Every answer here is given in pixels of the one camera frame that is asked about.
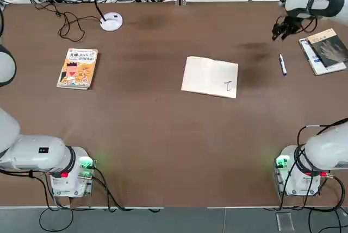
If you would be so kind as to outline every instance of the open notebook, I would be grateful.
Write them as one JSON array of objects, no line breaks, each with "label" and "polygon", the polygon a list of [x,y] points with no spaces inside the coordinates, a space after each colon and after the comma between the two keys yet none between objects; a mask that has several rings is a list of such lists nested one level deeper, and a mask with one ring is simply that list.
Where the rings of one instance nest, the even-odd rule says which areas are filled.
[{"label": "open notebook", "polygon": [[182,91],[236,98],[238,64],[189,56]]}]

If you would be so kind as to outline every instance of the book cover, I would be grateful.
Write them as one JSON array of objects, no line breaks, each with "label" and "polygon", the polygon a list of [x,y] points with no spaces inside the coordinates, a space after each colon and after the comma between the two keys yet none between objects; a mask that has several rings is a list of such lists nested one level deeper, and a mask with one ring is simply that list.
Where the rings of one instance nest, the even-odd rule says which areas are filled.
[{"label": "book cover", "polygon": [[326,68],[318,56],[314,53],[307,39],[300,39],[299,44],[315,75],[328,74],[346,69],[346,65],[344,63],[339,63]]},{"label": "book cover", "polygon": [[69,48],[59,74],[57,87],[82,89],[90,87],[98,50]]},{"label": "book cover", "polygon": [[348,49],[332,28],[309,36],[307,40],[325,67],[348,60]]},{"label": "book cover", "polygon": [[182,91],[236,98],[238,64],[189,56],[181,86]]}]

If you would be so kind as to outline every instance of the tabletop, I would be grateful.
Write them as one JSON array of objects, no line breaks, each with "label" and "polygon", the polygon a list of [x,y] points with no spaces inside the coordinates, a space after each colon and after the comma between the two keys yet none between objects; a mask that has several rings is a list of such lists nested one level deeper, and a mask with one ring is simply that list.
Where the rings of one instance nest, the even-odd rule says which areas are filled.
[{"label": "tabletop", "polygon": [[[305,34],[272,41],[282,14],[277,3],[101,4],[123,16],[105,32],[81,21],[79,43],[61,39],[63,17],[33,5],[5,10],[4,45],[17,76],[0,89],[0,105],[22,134],[51,135],[85,148],[123,206],[277,206],[273,161],[296,144],[306,124],[327,124],[348,114],[347,71],[316,77],[298,44]],[[97,16],[93,4],[59,5],[78,17]],[[348,43],[347,28],[333,27]],[[80,36],[73,24],[70,37]],[[56,88],[69,48],[98,49],[88,91]],[[282,53],[288,75],[282,75]],[[237,98],[181,91],[187,56],[239,64]],[[306,131],[301,141],[314,135]],[[345,172],[335,173],[348,183]],[[45,205],[37,181],[0,175],[0,205]],[[338,201],[334,181],[308,205]],[[285,205],[301,205],[286,198]],[[97,185],[81,205],[106,206]]]}]

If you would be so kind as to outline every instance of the blue pen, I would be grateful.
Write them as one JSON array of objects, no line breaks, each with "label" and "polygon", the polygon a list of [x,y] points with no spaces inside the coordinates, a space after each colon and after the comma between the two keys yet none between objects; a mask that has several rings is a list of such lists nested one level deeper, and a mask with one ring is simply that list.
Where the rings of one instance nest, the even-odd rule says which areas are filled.
[{"label": "blue pen", "polygon": [[279,62],[281,63],[283,75],[287,75],[287,69],[285,68],[284,58],[281,54],[279,54]]}]

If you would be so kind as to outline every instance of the gray floor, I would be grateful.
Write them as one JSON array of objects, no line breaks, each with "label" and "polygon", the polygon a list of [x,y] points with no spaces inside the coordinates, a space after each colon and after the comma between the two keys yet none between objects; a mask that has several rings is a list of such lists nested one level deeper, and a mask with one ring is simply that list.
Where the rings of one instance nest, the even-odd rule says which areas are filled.
[{"label": "gray floor", "polygon": [[[40,233],[39,216],[42,209],[2,209],[0,210],[1,232]],[[348,224],[348,217],[339,211],[342,225]],[[308,211],[291,212],[295,232],[308,233]],[[69,211],[47,212],[42,217],[42,225],[47,229],[60,229],[71,218]],[[147,210],[108,213],[103,210],[74,212],[74,221],[65,233],[277,233],[276,212],[263,209],[167,208],[153,214]],[[327,226],[337,226],[334,212],[312,214],[312,231]],[[324,233],[339,232],[338,229]]]}]

